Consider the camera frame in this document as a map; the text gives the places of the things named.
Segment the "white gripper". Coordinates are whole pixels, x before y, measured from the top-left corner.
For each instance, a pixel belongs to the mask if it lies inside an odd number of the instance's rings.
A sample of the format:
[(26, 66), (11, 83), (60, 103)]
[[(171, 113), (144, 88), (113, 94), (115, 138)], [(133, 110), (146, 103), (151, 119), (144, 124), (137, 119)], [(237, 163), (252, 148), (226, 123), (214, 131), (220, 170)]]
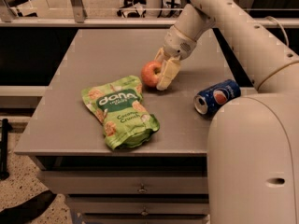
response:
[(196, 45), (196, 41), (189, 39), (175, 26), (170, 27), (164, 37), (163, 48), (159, 48), (154, 58), (162, 64), (156, 85), (158, 91), (165, 91), (169, 87), (180, 70), (180, 60), (188, 58)]

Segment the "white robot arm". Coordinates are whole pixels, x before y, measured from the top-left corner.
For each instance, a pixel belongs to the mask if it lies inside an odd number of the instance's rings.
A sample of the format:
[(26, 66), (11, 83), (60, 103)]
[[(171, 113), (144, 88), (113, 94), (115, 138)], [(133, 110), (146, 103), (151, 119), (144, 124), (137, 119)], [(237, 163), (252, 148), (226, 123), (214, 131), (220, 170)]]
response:
[(214, 116), (207, 139), (211, 224), (299, 224), (299, 63), (234, 0), (190, 0), (156, 58), (158, 90), (216, 26), (256, 90)]

